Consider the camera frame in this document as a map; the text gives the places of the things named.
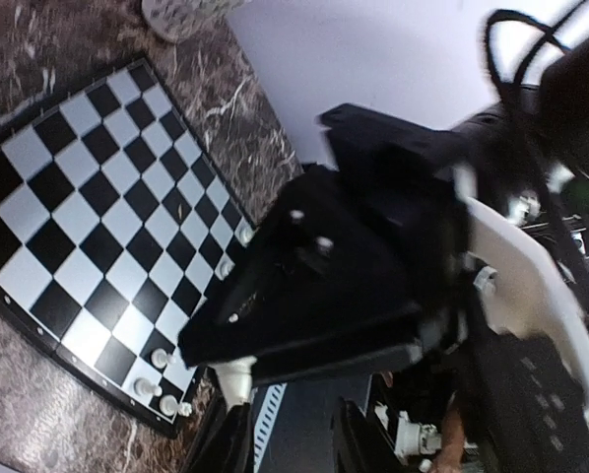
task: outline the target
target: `white chess piece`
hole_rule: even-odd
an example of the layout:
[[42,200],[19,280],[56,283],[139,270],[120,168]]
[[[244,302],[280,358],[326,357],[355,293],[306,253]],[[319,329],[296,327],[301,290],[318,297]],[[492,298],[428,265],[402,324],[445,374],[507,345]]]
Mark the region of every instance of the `white chess piece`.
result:
[[171,394],[168,394],[167,396],[161,398],[159,407],[164,416],[171,417],[178,412],[179,406],[176,398]]
[[153,362],[153,366],[159,370],[162,370],[167,365],[176,363],[176,357],[166,352],[163,348],[157,348],[150,357],[150,360]]
[[247,246],[249,243],[251,243],[254,235],[255,232],[248,225],[239,229],[239,232],[237,233],[237,237],[244,246]]
[[178,415],[182,417],[189,417],[194,412],[192,405],[189,402],[181,402],[178,405]]
[[140,377],[135,381],[135,392],[140,396],[155,396],[159,397],[164,392],[160,386],[149,382],[144,377]]
[[233,264],[230,261],[223,261],[221,263],[220,267],[218,268],[220,278],[221,279],[226,278],[231,273],[232,269],[233,269]]

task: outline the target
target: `wire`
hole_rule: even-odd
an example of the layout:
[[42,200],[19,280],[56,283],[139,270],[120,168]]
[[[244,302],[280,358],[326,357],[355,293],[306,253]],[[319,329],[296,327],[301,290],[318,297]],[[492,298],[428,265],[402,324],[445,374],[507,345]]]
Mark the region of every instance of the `wire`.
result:
[[577,2],[554,26],[544,29],[542,37],[533,45],[528,54],[520,63],[516,71],[513,84],[504,84],[498,73],[498,69],[491,49],[492,31],[495,25],[503,22],[523,21],[521,14],[511,10],[497,10],[488,19],[485,29],[485,51],[487,55],[488,71],[491,81],[495,86],[504,111],[510,119],[513,131],[514,145],[520,150],[522,156],[528,156],[528,171],[531,183],[534,185],[540,198],[540,203],[547,213],[548,221],[554,231],[557,251],[565,265],[572,272],[575,280],[573,292],[580,305],[589,315],[589,271],[577,248],[570,231],[563,222],[561,203],[559,199],[551,194],[545,180],[545,165],[542,159],[542,151],[538,144],[530,139],[527,130],[529,129],[528,118],[522,109],[521,81],[524,78],[529,65],[533,62],[539,50],[544,44],[555,44],[555,34],[563,24],[574,15],[588,0]]

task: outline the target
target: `human hand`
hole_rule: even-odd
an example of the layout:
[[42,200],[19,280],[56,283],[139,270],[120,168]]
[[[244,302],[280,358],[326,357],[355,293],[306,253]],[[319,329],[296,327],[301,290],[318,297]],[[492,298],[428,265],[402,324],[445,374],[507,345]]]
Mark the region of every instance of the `human hand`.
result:
[[458,455],[441,451],[432,461],[428,473],[461,473],[461,459]]

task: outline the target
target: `marble countertop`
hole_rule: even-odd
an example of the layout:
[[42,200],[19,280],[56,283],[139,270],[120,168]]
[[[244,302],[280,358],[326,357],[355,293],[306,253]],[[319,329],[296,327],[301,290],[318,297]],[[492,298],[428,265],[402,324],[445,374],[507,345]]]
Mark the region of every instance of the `marble countertop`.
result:
[[[0,0],[0,123],[52,90],[146,51],[256,221],[299,173],[257,78],[222,19],[169,45],[137,0]],[[0,316],[0,462],[27,472],[179,471],[213,397],[166,439],[111,407]]]

